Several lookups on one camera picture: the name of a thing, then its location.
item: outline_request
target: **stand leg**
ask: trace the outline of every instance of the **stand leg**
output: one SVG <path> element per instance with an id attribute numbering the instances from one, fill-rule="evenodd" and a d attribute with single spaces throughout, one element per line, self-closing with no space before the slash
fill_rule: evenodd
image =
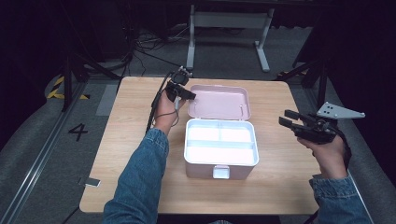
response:
<path id="1" fill-rule="evenodd" d="M 319 79 L 319 90 L 318 90 L 318 109 L 324 105 L 325 96 L 326 96 L 326 85 L 327 85 L 327 68 L 325 67 L 325 63 L 323 64 L 323 70 L 320 73 Z"/>
<path id="2" fill-rule="evenodd" d="M 276 79 L 274 79 L 273 81 L 286 81 L 291 77 L 297 76 L 300 73 L 302 73 L 303 71 L 305 71 L 306 69 L 310 69 L 311 67 L 313 67 L 317 62 L 312 62 L 312 63 L 305 63 L 302 64 L 296 68 L 294 68 L 293 70 L 289 71 L 287 74 L 281 76 L 281 77 L 277 77 Z"/>
<path id="3" fill-rule="evenodd" d="M 104 74 L 105 76 L 110 77 L 111 79 L 117 79 L 117 80 L 121 79 L 121 77 L 119 77 L 116 74 L 112 73 L 111 71 L 107 70 L 106 68 L 101 66 L 99 63 L 91 61 L 91 60 L 89 60 L 89 59 L 87 59 L 87 58 L 85 58 L 85 57 L 83 57 L 83 56 L 81 56 L 79 54 L 75 53 L 73 55 L 73 58 L 76 58 L 77 60 L 81 61 L 82 62 L 81 64 L 85 63 L 85 64 L 91 66 L 92 68 L 96 69 L 97 71 L 99 71 L 100 73 Z"/>
<path id="4" fill-rule="evenodd" d="M 187 53 L 187 62 L 186 68 L 192 70 L 194 67 L 194 53 L 195 53 L 195 39 L 194 39 L 194 5 L 191 6 L 190 13 L 190 43 L 189 43 L 189 52 Z"/>
<path id="5" fill-rule="evenodd" d="M 270 29 L 271 20 L 274 15 L 274 9 L 271 8 L 268 10 L 267 18 L 265 20 L 264 26 L 262 27 L 262 39 L 260 41 L 255 41 L 255 46 L 257 50 L 257 54 L 259 55 L 260 64 L 262 65 L 263 72 L 269 72 L 270 67 L 267 62 L 267 58 L 265 57 L 264 50 L 262 49 L 264 46 L 264 41 L 267 38 L 268 30 Z"/>
<path id="6" fill-rule="evenodd" d="M 72 71 L 70 70 L 69 57 L 66 57 L 64 60 L 64 108 L 62 108 L 62 112 L 66 111 L 72 101 Z"/>
<path id="7" fill-rule="evenodd" d="M 304 76 L 303 80 L 301 81 L 301 85 L 303 88 L 312 88 L 315 83 L 318 81 L 322 73 L 322 62 L 314 63 L 309 67 L 306 75 Z"/>

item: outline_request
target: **yellow tape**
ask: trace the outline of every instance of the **yellow tape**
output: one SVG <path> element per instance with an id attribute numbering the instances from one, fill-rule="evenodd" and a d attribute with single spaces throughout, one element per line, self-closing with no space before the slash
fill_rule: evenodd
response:
<path id="1" fill-rule="evenodd" d="M 64 94 L 56 93 L 63 82 L 64 82 L 64 75 L 61 74 L 56 80 L 55 84 L 53 85 L 49 95 L 47 96 L 48 99 L 49 98 L 64 99 Z M 80 100 L 89 100 L 90 98 L 91 96 L 87 94 L 82 94 L 79 97 Z"/>

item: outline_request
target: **person's arm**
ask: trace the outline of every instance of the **person's arm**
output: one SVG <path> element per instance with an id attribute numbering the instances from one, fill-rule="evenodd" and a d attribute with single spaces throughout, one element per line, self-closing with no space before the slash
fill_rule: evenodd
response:
<path id="1" fill-rule="evenodd" d="M 167 135 L 176 118 L 175 104 L 164 93 L 155 113 L 154 128 L 129 159 L 114 198 L 105 205 L 103 223 L 156 223 L 169 151 Z"/>
<path id="2" fill-rule="evenodd" d="M 342 138 L 336 136 L 324 145 L 297 140 L 312 149 L 321 171 L 321 177 L 309 181 L 319 205 L 318 222 L 371 223 L 352 178 L 347 174 Z"/>

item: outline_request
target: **metal stand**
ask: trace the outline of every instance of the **metal stand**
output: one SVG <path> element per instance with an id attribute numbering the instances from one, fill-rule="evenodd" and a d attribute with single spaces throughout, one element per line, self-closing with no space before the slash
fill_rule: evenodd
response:
<path id="1" fill-rule="evenodd" d="M 73 43 L 72 41 L 73 32 L 70 32 L 70 30 L 73 29 L 67 29 L 69 26 L 72 26 L 72 24 L 68 20 L 62 20 L 63 16 L 67 18 L 67 14 L 64 11 L 64 6 L 62 5 L 62 2 L 59 2 L 59 4 L 56 1 L 48 0 L 44 0 L 42 2 L 49 18 L 52 21 L 54 29 L 59 35 L 61 48 L 63 49 L 65 54 L 63 70 L 64 108 L 62 109 L 62 111 L 64 112 L 73 101 L 72 74 L 75 76 L 77 82 L 87 82 L 90 78 L 86 68 L 84 67 L 84 64 L 89 65 L 90 67 L 112 79 L 121 79 L 121 77 L 117 76 L 111 71 L 108 71 L 97 62 L 94 62 L 93 60 L 90 60 L 87 57 L 78 53 L 75 43 Z"/>
<path id="2" fill-rule="evenodd" d="M 291 70 L 287 74 L 283 74 L 281 77 L 277 77 L 274 81 L 286 81 L 291 77 L 295 77 L 307 70 L 307 73 L 302 80 L 301 84 L 303 88 L 312 88 L 319 78 L 318 87 L 318 99 L 317 108 L 323 106 L 326 95 L 326 84 L 327 84 L 327 68 L 326 62 L 323 60 L 314 61 L 311 63 L 305 63 L 295 69 Z"/>
<path id="3" fill-rule="evenodd" d="M 190 13 L 190 43 L 187 53 L 186 67 L 192 69 L 194 65 L 195 53 L 195 27 L 228 27 L 228 28 L 249 28 L 262 29 L 262 38 L 255 41 L 255 48 L 259 55 L 263 72 L 269 72 L 270 67 L 264 54 L 263 45 L 270 28 L 274 9 L 268 13 L 222 13 L 222 12 L 195 12 L 194 5 L 191 6 Z"/>

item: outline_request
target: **metal frame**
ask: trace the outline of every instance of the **metal frame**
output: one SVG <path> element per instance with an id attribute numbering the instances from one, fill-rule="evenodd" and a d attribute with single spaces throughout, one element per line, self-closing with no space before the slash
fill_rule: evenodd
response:
<path id="1" fill-rule="evenodd" d="M 78 83 L 73 97 L 77 99 L 83 92 L 87 83 Z M 49 137 L 47 138 L 46 143 L 41 148 L 38 156 L 35 158 L 35 162 L 32 167 L 29 169 L 26 177 L 24 178 L 20 188 L 18 189 L 17 194 L 14 196 L 11 204 L 8 206 L 7 211 L 3 214 L 3 217 L 0 219 L 0 223 L 14 223 L 20 214 L 24 204 L 29 198 L 30 193 L 35 187 L 35 183 L 40 177 L 47 161 L 50 158 L 50 155 L 58 142 L 60 132 L 66 123 L 68 117 L 73 111 L 77 101 L 71 101 L 70 106 L 65 110 L 64 113 L 61 113 L 60 117 L 56 121 Z"/>
<path id="2" fill-rule="evenodd" d="M 262 29 L 260 41 L 255 41 L 255 48 L 259 56 L 263 72 L 269 72 L 265 53 L 263 50 L 264 42 L 271 25 L 274 9 L 271 8 L 267 13 L 223 13 L 223 12 L 195 12 L 195 6 L 191 5 L 190 13 L 190 43 L 187 53 L 186 67 L 193 69 L 195 54 L 195 27 L 232 27 L 247 29 Z"/>

